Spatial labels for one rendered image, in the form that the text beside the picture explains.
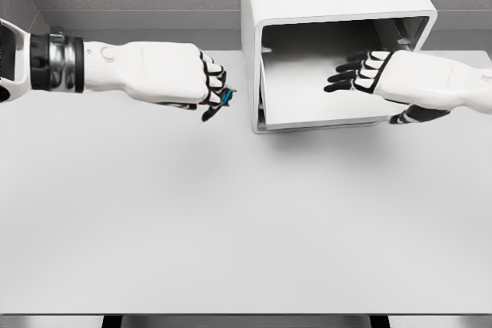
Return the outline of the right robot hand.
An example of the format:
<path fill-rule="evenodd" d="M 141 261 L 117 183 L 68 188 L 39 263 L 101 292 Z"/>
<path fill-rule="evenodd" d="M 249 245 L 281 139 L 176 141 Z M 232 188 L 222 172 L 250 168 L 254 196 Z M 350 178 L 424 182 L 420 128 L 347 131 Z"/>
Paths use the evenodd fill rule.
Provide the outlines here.
<path fill-rule="evenodd" d="M 424 123 L 463 104 L 471 67 L 459 61 L 412 51 L 366 51 L 335 68 L 324 91 L 359 91 L 405 104 L 389 124 Z"/>

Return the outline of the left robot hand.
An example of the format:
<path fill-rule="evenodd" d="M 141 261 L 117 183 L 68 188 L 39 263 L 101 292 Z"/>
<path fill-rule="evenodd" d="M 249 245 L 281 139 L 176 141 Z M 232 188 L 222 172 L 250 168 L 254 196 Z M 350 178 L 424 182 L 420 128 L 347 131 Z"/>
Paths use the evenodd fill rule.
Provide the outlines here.
<path fill-rule="evenodd" d="M 233 88 L 228 73 L 192 43 L 133 41 L 124 45 L 130 68 L 125 92 L 152 104 L 195 111 L 205 107 L 203 122 L 222 108 L 220 91 Z"/>

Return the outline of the blue load switch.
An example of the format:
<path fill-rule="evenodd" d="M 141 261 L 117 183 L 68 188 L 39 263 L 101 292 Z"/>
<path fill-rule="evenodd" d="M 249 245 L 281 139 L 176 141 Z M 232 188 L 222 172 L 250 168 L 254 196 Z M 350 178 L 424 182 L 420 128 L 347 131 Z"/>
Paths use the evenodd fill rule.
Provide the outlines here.
<path fill-rule="evenodd" d="M 231 99 L 234 97 L 235 89 L 225 87 L 220 91 L 219 97 L 221 99 L 221 106 L 229 106 Z"/>

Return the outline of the white cabinet drawer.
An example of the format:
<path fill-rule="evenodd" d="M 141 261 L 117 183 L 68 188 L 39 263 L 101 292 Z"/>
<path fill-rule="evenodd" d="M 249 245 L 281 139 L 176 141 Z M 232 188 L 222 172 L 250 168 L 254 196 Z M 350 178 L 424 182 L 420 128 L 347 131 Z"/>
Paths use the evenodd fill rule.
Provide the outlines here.
<path fill-rule="evenodd" d="M 268 129 L 372 124 L 397 112 L 397 105 L 359 91 L 327 93 L 327 78 L 347 54 L 272 51 L 262 55 L 262 101 Z"/>

